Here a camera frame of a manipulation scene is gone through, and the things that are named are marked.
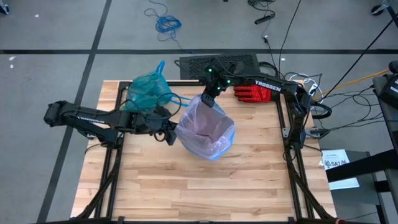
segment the wooden table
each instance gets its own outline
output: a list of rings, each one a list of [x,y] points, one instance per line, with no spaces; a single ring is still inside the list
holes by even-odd
[[[114,108],[118,85],[119,81],[104,81],[99,110]],[[171,89],[189,98],[203,91],[202,86]],[[236,124],[232,148],[216,161],[194,156],[179,140],[168,146],[153,136],[126,135],[113,219],[125,216],[126,220],[287,221],[287,217],[295,217],[275,103],[241,103],[232,88],[216,102]],[[178,122],[183,112],[184,108],[171,120]],[[307,126],[313,126],[312,118]],[[90,141],[88,146],[97,143]],[[319,147],[312,139],[307,139],[306,144]],[[105,151],[98,146],[87,152],[72,217],[82,212],[97,192]],[[310,190],[335,216],[326,173],[318,165],[320,152],[305,147],[302,155]],[[306,217],[303,195],[300,189],[298,192]]]

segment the floor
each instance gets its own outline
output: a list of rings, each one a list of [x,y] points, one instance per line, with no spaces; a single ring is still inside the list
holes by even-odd
[[[267,24],[253,23],[262,12],[249,7],[246,1],[159,1],[168,5],[169,14],[181,20],[177,39],[185,49],[206,49],[201,53],[209,54],[223,53],[226,49],[257,49],[261,53],[261,49],[267,48],[261,39]],[[277,0],[270,5],[276,17],[264,35],[268,35],[273,49],[281,48],[297,2]],[[8,0],[7,3],[11,13],[0,15],[0,102],[7,108],[0,111],[0,123],[6,127],[0,131],[3,145],[0,223],[37,221],[60,149],[67,149],[62,150],[66,158],[47,221],[66,220],[72,209],[87,140],[72,132],[70,141],[61,146],[65,133],[71,132],[49,128],[42,121],[47,104],[67,100],[94,107],[103,80],[132,80],[155,69],[161,60],[166,61],[165,78],[179,79],[179,69],[173,61],[187,55],[179,53],[176,42],[157,40],[155,18],[146,17],[144,10],[163,9],[148,1]],[[330,89],[358,58],[360,50],[390,21],[387,13],[377,17],[369,14],[379,3],[380,0],[302,0],[284,45],[284,49],[292,51],[282,55],[285,60],[281,61],[281,72],[323,73],[321,87]],[[397,59],[397,36],[398,28],[390,26],[345,81],[386,69],[390,61]],[[106,54],[111,49],[131,51]],[[257,57],[259,61],[271,61],[269,54]],[[366,80],[336,92],[362,90],[370,84],[371,80]],[[334,105],[340,100],[337,96],[325,103]],[[347,101],[336,107],[324,125],[332,128],[356,121],[366,110]],[[380,108],[374,106],[372,114],[379,112]],[[339,129],[320,143],[322,148],[371,154],[392,147],[384,123]],[[385,194],[383,200],[389,221],[398,220],[391,196]],[[338,198],[335,205],[341,218],[376,211],[374,206]],[[378,219],[374,214],[355,221],[377,223]]]

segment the blue plastic bag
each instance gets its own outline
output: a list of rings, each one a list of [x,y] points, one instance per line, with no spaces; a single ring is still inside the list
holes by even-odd
[[[157,103],[160,106],[164,106],[170,102],[172,95],[165,95],[165,93],[171,93],[169,85],[163,77],[164,60],[157,66],[156,71],[150,72],[145,75],[141,75],[132,81],[128,91],[127,99],[136,103],[139,108],[128,101],[125,110],[137,111],[137,110],[154,110]]]
[[[220,106],[215,103],[209,108],[197,95],[174,131],[188,151],[214,161],[232,146],[235,124]]]

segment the white paper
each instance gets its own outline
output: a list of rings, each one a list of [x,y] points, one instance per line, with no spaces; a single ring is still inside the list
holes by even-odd
[[[346,151],[344,149],[324,150],[322,153],[322,160],[325,170],[349,163]],[[359,187],[358,180],[355,177],[329,183],[330,190],[348,189],[354,187]]]

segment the metal bracket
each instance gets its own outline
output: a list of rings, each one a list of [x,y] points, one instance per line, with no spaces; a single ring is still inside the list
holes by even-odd
[[[305,130],[306,133],[310,133],[311,137],[313,138],[319,138],[321,135],[320,134],[312,134],[312,131],[319,131],[319,128],[308,128]],[[290,128],[282,128],[282,133],[284,135],[284,138],[287,138],[289,136]]]

